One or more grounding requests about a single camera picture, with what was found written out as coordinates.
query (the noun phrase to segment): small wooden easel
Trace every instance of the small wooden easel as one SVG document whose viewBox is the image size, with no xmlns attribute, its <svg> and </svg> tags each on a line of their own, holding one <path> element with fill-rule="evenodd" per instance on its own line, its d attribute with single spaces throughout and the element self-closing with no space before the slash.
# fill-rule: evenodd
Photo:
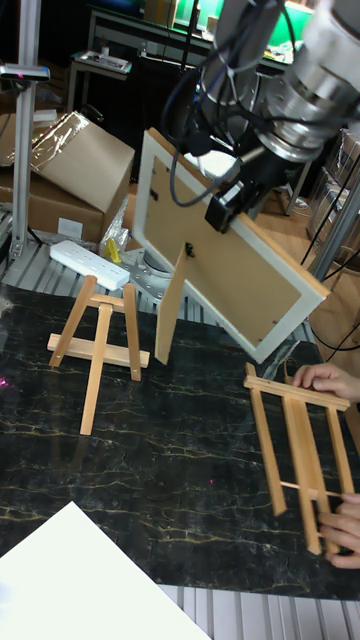
<svg viewBox="0 0 360 640">
<path fill-rule="evenodd" d="M 246 373 L 244 387 L 250 389 L 274 515 L 280 515 L 286 510 L 283 486 L 298 489 L 306 547 L 311 553 L 319 555 L 321 553 L 321 545 L 312 500 L 317 501 L 320 512 L 331 513 L 328 496 L 333 494 L 326 491 L 306 403 L 309 402 L 326 408 L 341 491 L 343 493 L 354 493 L 354 484 L 337 415 L 338 410 L 345 411 L 350 403 L 348 400 L 337 398 L 328 393 L 318 393 L 317 391 L 309 391 L 308 389 L 258 378 L 255 367 L 249 363 L 246 364 Z M 282 398 L 297 481 L 296 485 L 280 480 L 261 392 L 271 393 Z M 339 552 L 339 547 L 330 540 L 326 540 L 325 543 L 329 552 Z"/>
<path fill-rule="evenodd" d="M 80 293 L 66 321 L 61 335 L 52 333 L 48 342 L 51 367 L 58 367 L 64 355 L 91 360 L 80 433 L 90 435 L 94 422 L 96 402 L 104 362 L 130 367 L 131 379 L 141 380 L 141 367 L 149 364 L 149 352 L 140 351 L 136 312 L 136 290 L 133 284 L 124 286 L 123 298 L 94 294 L 97 279 L 86 276 Z M 99 317 L 95 340 L 74 338 L 74 333 L 87 306 L 97 307 Z M 110 318 L 113 311 L 125 313 L 128 347 L 107 344 Z"/>
</svg>

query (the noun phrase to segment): wooden floor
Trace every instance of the wooden floor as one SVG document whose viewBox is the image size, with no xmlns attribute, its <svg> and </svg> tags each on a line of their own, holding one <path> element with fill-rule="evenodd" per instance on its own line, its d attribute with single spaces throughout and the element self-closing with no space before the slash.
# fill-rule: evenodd
<svg viewBox="0 0 360 640">
<path fill-rule="evenodd" d="M 286 249 L 295 260 L 301 262 L 310 243 L 306 232 L 309 210 L 296 208 L 290 217 L 284 216 L 278 195 L 271 196 L 264 210 L 265 213 L 261 213 L 257 218 L 258 224 L 267 229 L 269 235 Z M 311 254 L 305 266 L 311 264 L 314 257 L 315 252 Z M 344 273 L 328 299 L 312 313 L 310 324 L 322 340 L 336 346 L 352 328 L 359 309 L 360 274 L 350 275 Z M 356 333 L 360 340 L 360 329 Z M 355 346 L 355 344 L 352 337 L 350 337 L 343 346 L 351 347 Z M 326 360 L 332 350 L 323 346 L 320 342 L 318 342 L 318 346 L 321 355 Z M 360 349 L 357 351 L 338 352 L 331 359 L 331 362 L 360 377 Z"/>
</svg>

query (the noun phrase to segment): table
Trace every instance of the table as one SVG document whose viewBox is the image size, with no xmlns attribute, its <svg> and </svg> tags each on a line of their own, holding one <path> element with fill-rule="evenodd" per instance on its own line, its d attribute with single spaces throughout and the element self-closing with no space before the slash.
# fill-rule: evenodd
<svg viewBox="0 0 360 640">
<path fill-rule="evenodd" d="M 82 60 L 81 55 L 82 54 L 78 54 L 76 58 L 74 58 L 74 60 L 72 60 L 71 62 L 69 95 L 68 95 L 68 104 L 67 104 L 68 113 L 71 113 L 74 109 L 74 98 L 75 98 L 75 89 L 76 89 L 78 71 L 85 73 L 82 100 L 81 100 L 82 105 L 84 105 L 87 102 L 90 73 L 97 73 L 101 76 L 107 76 L 108 78 L 114 78 L 115 80 L 124 81 L 127 79 L 128 73 L 131 69 L 131 63 L 129 63 L 128 70 L 126 72 L 122 72 L 120 70 L 111 69 L 106 65 L 103 66 L 99 63 L 94 63 L 91 60 Z"/>
<path fill-rule="evenodd" d="M 141 383 L 105 365 L 91 437 L 79 435 L 89 363 L 48 367 L 50 332 L 73 300 L 0 286 L 0 555 L 70 500 L 163 584 L 357 599 L 357 571 L 305 549 L 297 494 L 274 518 L 250 397 L 247 356 L 219 327 L 178 321 L 169 364 Z M 79 337 L 93 338 L 88 309 Z M 156 317 L 139 314 L 153 354 Z M 125 344 L 122 317 L 109 342 Z M 318 361 L 301 343 L 298 364 Z M 264 367 L 259 366 L 258 375 Z M 283 480 L 293 481 L 281 400 L 264 394 Z M 326 416 L 310 415 L 329 490 L 338 491 Z M 358 456 L 344 431 L 355 488 Z"/>
</svg>

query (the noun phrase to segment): green screen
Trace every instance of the green screen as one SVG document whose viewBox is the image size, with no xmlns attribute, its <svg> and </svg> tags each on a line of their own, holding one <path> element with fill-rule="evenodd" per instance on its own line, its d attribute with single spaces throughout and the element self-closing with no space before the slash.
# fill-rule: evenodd
<svg viewBox="0 0 360 640">
<path fill-rule="evenodd" d="M 223 4 L 224 0 L 199 0 L 201 11 L 198 25 L 200 27 L 206 27 L 208 16 L 218 18 Z M 192 7 L 193 0 L 180 0 L 176 11 L 176 20 L 182 23 L 189 23 Z M 288 6 L 287 10 L 294 28 L 295 39 L 302 40 L 302 34 L 305 25 L 311 18 L 311 13 L 306 10 L 304 11 L 303 8 L 296 9 L 293 6 Z M 278 47 L 283 42 L 288 42 L 288 40 L 290 40 L 289 30 L 284 16 L 281 15 L 272 32 L 269 44 L 273 47 Z"/>
</svg>

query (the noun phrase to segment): human hand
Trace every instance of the human hand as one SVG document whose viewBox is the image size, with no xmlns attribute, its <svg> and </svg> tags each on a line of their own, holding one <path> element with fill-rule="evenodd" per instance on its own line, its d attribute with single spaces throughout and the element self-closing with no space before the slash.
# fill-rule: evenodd
<svg viewBox="0 0 360 640">
<path fill-rule="evenodd" d="M 320 513 L 319 522 L 323 525 L 320 531 L 326 540 L 332 540 L 354 553 L 349 556 L 327 553 L 326 559 L 334 567 L 360 569 L 360 494 L 345 494 L 343 500 L 337 513 Z"/>
<path fill-rule="evenodd" d="M 294 387 L 312 387 L 315 391 L 332 392 L 350 402 L 360 401 L 360 379 L 351 376 L 334 364 L 305 365 L 295 374 Z"/>
</svg>

